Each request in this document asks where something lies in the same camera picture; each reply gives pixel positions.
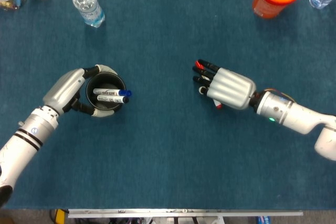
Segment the white robotic arm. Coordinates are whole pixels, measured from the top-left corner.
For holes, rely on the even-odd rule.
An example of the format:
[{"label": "white robotic arm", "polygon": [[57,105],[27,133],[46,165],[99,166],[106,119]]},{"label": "white robotic arm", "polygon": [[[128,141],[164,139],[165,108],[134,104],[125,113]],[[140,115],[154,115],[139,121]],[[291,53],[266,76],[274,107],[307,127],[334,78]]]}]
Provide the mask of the white robotic arm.
[{"label": "white robotic arm", "polygon": [[315,112],[269,91],[258,93],[252,80],[204,60],[198,62],[210,70],[193,67],[195,72],[209,78],[193,77],[203,85],[202,94],[238,110],[250,105],[257,114],[301,134],[308,134],[316,125],[324,124],[315,150],[336,161],[336,116]]},{"label": "white robotic arm", "polygon": [[114,111],[99,111],[79,102],[79,90],[85,80],[100,73],[114,72],[96,65],[76,69],[63,75],[44,96],[44,106],[35,109],[0,150],[0,207],[10,198],[16,180],[58,126],[58,118],[70,109],[92,116],[108,116]]}]

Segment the blue table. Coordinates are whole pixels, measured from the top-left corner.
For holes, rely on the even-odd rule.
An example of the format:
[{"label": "blue table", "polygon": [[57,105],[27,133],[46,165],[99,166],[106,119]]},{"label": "blue table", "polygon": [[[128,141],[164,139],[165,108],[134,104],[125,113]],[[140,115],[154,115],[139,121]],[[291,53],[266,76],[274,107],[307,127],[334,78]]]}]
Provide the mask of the blue table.
[{"label": "blue table", "polygon": [[192,81],[204,58],[335,113],[336,5],[298,0],[264,20],[252,1],[99,0],[99,29],[71,0],[1,11],[1,146],[69,70],[108,65],[133,91],[110,118],[62,116],[7,207],[336,208],[336,163],[313,148],[321,126],[300,135],[252,109],[217,111]]}]

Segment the blue marker cap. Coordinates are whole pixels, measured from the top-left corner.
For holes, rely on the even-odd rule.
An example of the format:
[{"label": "blue marker cap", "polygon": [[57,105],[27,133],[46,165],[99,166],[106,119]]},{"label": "blue marker cap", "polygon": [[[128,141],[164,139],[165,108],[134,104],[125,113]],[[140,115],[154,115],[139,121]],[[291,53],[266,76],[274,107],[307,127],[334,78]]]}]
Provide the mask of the blue marker cap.
[{"label": "blue marker cap", "polygon": [[123,97],[130,97],[132,92],[130,90],[119,90],[119,95]]}]

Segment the black cup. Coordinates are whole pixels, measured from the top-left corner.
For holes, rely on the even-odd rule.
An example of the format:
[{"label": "black cup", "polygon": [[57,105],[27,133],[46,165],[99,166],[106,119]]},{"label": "black cup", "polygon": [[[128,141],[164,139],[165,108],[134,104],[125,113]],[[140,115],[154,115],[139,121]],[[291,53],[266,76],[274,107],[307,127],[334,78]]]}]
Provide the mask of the black cup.
[{"label": "black cup", "polygon": [[116,102],[101,102],[98,101],[93,89],[122,89],[126,86],[123,80],[114,73],[102,72],[92,77],[86,86],[86,97],[89,102],[99,110],[114,110],[117,112],[121,109],[122,103]]}]

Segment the table surface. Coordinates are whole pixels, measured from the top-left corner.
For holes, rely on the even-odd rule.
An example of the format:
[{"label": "table surface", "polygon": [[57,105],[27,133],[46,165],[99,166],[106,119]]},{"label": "table surface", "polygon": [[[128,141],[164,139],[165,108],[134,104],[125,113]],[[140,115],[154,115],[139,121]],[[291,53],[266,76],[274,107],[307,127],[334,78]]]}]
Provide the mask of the table surface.
[{"label": "table surface", "polygon": [[1,145],[69,70],[108,65],[133,91],[110,118],[62,116],[7,207],[335,209],[321,126],[300,135],[252,109],[217,111],[192,81],[203,58],[335,113],[336,4],[298,0],[264,20],[252,1],[99,0],[98,29],[71,0],[1,11]]}]

